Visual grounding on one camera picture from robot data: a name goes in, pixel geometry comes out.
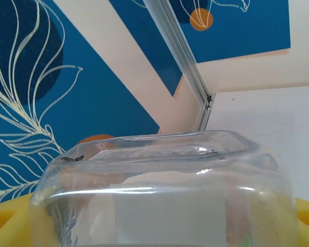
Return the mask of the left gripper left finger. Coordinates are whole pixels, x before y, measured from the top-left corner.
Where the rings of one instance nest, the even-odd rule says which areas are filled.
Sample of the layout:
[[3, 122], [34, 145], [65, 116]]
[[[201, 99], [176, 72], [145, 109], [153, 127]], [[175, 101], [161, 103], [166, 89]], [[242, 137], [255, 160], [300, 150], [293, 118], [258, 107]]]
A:
[[0, 247], [60, 247], [53, 217], [30, 206], [31, 196], [0, 203]]

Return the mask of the square clear bottle white label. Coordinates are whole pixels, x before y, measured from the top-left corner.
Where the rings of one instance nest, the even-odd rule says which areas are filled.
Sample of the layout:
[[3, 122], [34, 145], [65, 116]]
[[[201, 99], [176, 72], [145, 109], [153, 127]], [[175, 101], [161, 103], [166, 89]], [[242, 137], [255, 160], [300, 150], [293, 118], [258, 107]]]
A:
[[50, 162], [34, 247], [298, 247], [284, 168], [231, 131], [116, 137]]

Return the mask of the aluminium side rail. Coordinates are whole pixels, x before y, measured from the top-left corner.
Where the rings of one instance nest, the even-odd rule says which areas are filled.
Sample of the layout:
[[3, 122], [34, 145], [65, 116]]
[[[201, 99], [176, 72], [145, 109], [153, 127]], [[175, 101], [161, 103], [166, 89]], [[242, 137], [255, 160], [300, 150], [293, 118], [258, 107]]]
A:
[[208, 125], [208, 121], [209, 121], [212, 107], [214, 104], [215, 96], [216, 94], [213, 94], [208, 97], [208, 102], [205, 104], [203, 112], [201, 114], [199, 126], [197, 128], [198, 131], [204, 131]]

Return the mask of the aluminium frame post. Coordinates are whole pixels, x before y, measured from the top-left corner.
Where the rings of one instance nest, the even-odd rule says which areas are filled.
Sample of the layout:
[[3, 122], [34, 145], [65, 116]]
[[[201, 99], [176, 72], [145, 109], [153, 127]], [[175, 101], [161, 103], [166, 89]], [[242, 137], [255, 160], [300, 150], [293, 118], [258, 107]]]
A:
[[212, 96], [169, 0], [143, 0], [184, 77], [206, 109]]

